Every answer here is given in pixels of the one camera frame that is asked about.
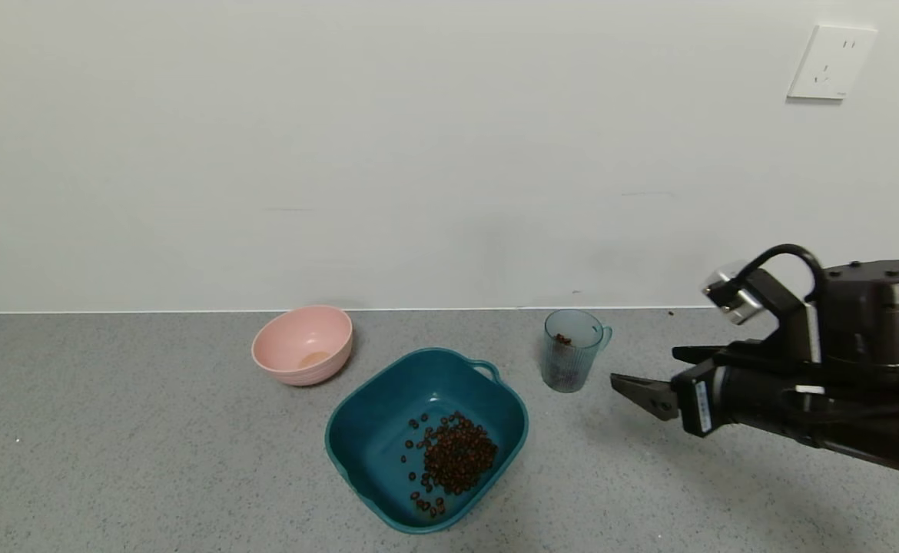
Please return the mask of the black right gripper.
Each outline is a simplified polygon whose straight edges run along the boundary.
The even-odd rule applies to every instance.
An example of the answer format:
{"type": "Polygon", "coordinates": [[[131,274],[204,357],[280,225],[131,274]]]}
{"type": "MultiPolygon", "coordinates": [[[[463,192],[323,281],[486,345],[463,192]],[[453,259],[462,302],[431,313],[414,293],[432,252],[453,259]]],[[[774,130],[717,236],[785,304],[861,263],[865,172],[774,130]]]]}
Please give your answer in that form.
{"type": "Polygon", "coordinates": [[[671,382],[612,373],[612,389],[661,421],[682,416],[682,427],[706,437],[724,425],[749,427],[814,447],[808,425],[793,420],[785,402],[804,382],[812,361],[808,337],[738,340],[727,346],[676,346],[691,364],[671,382]]]}

